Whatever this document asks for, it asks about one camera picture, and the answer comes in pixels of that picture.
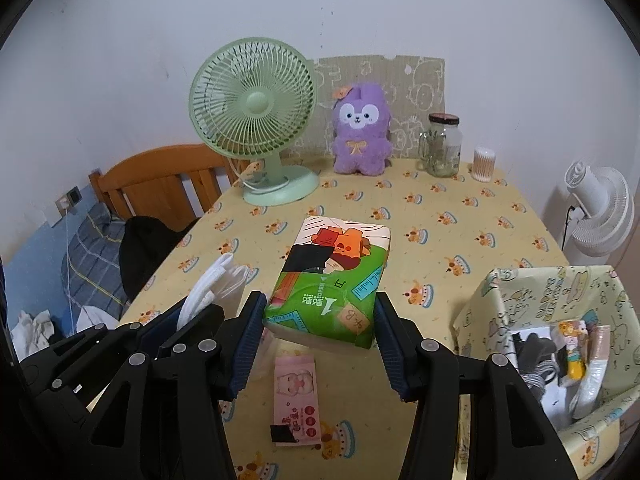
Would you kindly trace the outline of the cotton swab container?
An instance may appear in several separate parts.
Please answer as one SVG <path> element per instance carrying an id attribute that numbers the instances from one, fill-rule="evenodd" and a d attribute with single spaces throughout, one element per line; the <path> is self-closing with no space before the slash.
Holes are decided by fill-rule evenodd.
<path id="1" fill-rule="evenodd" d="M 474 148 L 471 174 L 474 180 L 489 182 L 494 175 L 496 152 L 491 148 L 477 146 Z"/>

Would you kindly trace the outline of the wall power socket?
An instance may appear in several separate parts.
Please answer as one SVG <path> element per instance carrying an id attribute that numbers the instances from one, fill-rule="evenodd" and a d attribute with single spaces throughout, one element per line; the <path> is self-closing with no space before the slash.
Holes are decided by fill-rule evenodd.
<path id="1" fill-rule="evenodd" d="M 73 210 L 81 200 L 82 195 L 80 189 L 78 186 L 74 186 L 55 201 L 55 206 L 58 208 L 58 212 L 62 214 L 62 216 L 65 216 L 70 210 Z"/>

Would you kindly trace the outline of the green desk fan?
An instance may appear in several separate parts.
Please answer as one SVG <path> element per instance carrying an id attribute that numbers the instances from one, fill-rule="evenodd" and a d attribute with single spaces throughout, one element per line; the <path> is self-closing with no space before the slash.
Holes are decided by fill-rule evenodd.
<path id="1" fill-rule="evenodd" d="M 280 40 L 247 37 L 219 48 L 196 72 L 189 115 L 200 139 L 230 160 L 253 206 L 297 202 L 318 174 L 285 165 L 281 153 L 306 130 L 316 106 L 307 59 Z"/>

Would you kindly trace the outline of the pink small tissue packet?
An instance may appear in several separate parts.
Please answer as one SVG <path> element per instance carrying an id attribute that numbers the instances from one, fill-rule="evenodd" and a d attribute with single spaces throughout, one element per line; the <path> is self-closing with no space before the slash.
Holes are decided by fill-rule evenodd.
<path id="1" fill-rule="evenodd" d="M 280 356 L 274 363 L 270 436 L 277 446 L 316 445 L 321 441 L 316 368 L 310 354 Z"/>

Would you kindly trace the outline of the white standing fan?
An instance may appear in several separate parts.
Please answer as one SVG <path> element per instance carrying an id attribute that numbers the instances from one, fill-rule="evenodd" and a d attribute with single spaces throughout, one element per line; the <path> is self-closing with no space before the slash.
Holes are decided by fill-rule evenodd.
<path id="1" fill-rule="evenodd" d="M 574 200 L 563 232 L 565 257 L 578 266 L 604 263 L 634 226 L 634 198 L 627 180 L 613 167 L 591 167 L 578 160 L 565 171 L 564 184 Z"/>

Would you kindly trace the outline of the wooden bed headboard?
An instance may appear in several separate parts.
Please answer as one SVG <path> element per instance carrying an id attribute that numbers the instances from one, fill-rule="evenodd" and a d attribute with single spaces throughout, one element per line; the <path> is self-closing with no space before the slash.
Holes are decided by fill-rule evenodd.
<path id="1" fill-rule="evenodd" d="M 147 216 L 181 231 L 200 216 L 186 194 L 185 180 L 201 208 L 209 210 L 221 196 L 216 172 L 235 183 L 247 166 L 246 160 L 235 164 L 203 144 L 177 144 L 131 156 L 107 172 L 94 170 L 89 181 L 98 201 L 122 220 Z"/>

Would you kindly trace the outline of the glass jar with lid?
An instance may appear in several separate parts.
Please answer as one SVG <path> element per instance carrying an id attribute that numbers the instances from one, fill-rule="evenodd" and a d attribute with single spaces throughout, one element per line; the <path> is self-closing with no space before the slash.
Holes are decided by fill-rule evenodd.
<path id="1" fill-rule="evenodd" d="M 419 136 L 421 168 L 434 177 L 449 178 L 459 172 L 462 132 L 460 118 L 453 114 L 431 113 L 428 127 Z"/>

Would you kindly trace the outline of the white cloth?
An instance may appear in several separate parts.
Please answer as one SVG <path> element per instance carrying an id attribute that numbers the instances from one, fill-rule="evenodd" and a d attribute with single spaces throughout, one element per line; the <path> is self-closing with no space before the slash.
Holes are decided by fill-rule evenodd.
<path id="1" fill-rule="evenodd" d="M 248 266 L 236 266 L 232 254 L 220 256 L 186 296 L 178 316 L 176 331 L 182 330 L 205 307 L 212 304 L 222 307 L 225 318 L 235 318 L 249 277 Z"/>

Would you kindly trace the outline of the green tissue pack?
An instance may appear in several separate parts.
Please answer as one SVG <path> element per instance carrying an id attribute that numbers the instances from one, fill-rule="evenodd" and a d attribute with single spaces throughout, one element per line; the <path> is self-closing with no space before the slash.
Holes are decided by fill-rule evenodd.
<path id="1" fill-rule="evenodd" d="M 265 326 L 307 347 L 369 349 L 391 239 L 380 224 L 306 218 L 265 307 Z"/>

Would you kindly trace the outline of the blue plaid pillow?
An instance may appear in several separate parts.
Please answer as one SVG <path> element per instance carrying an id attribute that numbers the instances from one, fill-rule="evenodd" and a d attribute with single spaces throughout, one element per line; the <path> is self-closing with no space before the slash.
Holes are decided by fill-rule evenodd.
<path id="1" fill-rule="evenodd" d="M 96 307 L 119 321 L 129 300 L 122 287 L 119 249 L 125 222 L 96 203 L 68 242 L 62 260 L 62 285 L 73 312 Z"/>

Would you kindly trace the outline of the white clothes on bed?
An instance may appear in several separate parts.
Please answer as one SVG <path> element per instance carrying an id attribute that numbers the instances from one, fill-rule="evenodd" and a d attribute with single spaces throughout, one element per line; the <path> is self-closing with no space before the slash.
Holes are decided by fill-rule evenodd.
<path id="1" fill-rule="evenodd" d="M 97 307 L 81 307 L 75 325 L 75 332 L 79 333 L 82 330 L 100 324 L 104 324 L 112 330 L 117 326 L 118 321 L 109 313 Z M 34 318 L 30 314 L 21 311 L 18 315 L 17 324 L 11 330 L 17 359 L 22 362 L 32 354 L 47 349 L 53 344 L 54 335 L 54 323 L 48 310 L 38 313 Z"/>

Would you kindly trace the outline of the patterned storage box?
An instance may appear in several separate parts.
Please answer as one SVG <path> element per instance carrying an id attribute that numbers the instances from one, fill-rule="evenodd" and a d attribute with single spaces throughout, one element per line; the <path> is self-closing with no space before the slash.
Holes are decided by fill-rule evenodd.
<path id="1" fill-rule="evenodd" d="M 578 477 L 587 479 L 614 454 L 620 418 L 639 399 L 639 321 L 612 266 L 548 266 L 491 271 L 454 322 L 462 356 L 503 354 L 518 371 L 513 336 L 551 339 L 551 327 L 584 320 L 611 327 L 610 355 L 596 406 L 575 422 L 568 414 L 570 390 L 558 378 L 540 404 L 558 432 Z"/>

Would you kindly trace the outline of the purple plush bunny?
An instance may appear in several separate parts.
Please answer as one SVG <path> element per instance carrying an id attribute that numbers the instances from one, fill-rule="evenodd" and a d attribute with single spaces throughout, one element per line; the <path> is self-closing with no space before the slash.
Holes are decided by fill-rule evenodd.
<path id="1" fill-rule="evenodd" d="M 392 156 L 388 140 L 390 108 L 383 88 L 363 82 L 341 89 L 332 110 L 334 171 L 375 177 L 382 174 Z"/>

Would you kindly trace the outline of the dark grey drawstring pouch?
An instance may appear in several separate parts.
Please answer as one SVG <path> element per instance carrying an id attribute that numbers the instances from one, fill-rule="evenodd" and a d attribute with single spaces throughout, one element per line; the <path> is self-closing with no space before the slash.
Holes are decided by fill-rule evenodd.
<path id="1" fill-rule="evenodd" d="M 550 385 L 559 374 L 559 365 L 555 362 L 556 345 L 550 339 L 530 333 L 526 338 L 521 333 L 513 336 L 518 372 L 534 398 L 541 402 Z"/>

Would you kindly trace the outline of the yellow patterned tablecloth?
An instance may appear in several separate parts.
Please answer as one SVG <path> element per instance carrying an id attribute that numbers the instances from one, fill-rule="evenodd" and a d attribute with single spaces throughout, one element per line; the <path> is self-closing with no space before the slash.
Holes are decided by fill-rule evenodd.
<path id="1" fill-rule="evenodd" d="M 562 266 L 565 257 L 532 206 L 504 174 L 480 183 L 466 172 L 435 179 L 411 159 L 379 177 L 339 176 L 318 159 L 320 185 L 284 206 L 256 208 L 238 188 L 216 201 L 146 282 L 125 314 L 147 321 L 185 297 L 221 255 L 250 269 L 249 290 L 271 292 L 304 220 L 328 216 L 390 229 L 381 288 L 423 335 L 454 344 L 451 325 L 495 268 Z M 273 367 L 266 364 L 224 404 L 224 429 L 240 479 L 393 479 L 416 409 L 390 388 L 376 350 L 316 350 L 318 444 L 279 448 L 270 439 Z"/>

